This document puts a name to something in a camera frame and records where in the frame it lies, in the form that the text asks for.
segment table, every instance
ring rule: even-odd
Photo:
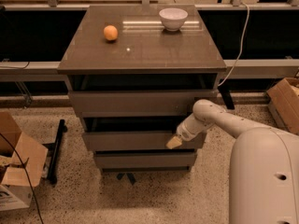
[[[159,19],[180,7],[188,19],[177,32]],[[115,42],[103,30],[114,25]],[[194,6],[91,6],[58,72],[103,172],[190,169],[206,134],[173,150],[165,147],[193,103],[217,95],[225,63]]]

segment drawer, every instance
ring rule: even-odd
[[[173,136],[170,131],[152,132],[106,132],[106,133],[84,133],[84,143],[91,151],[108,150],[151,150],[166,149],[166,143]],[[206,133],[200,133],[196,138],[177,149],[201,148],[205,142]]]
[[[180,73],[179,70],[155,73],[93,74],[68,76],[73,91],[162,91],[213,89],[217,73]]]
[[[94,161],[105,169],[150,169],[194,166],[196,152],[95,154]]]
[[[216,97],[217,91],[71,91],[77,116],[172,116],[192,111],[197,98]]]

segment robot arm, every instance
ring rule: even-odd
[[[166,146],[170,149],[180,146],[182,141],[192,140],[197,134],[207,130],[213,124],[234,138],[257,127],[273,129],[262,123],[227,113],[224,108],[208,100],[199,100],[193,106],[193,113],[179,124],[176,135]]]
[[[299,223],[299,136],[227,113],[208,100],[193,106],[168,148],[216,124],[233,136],[230,224]]]

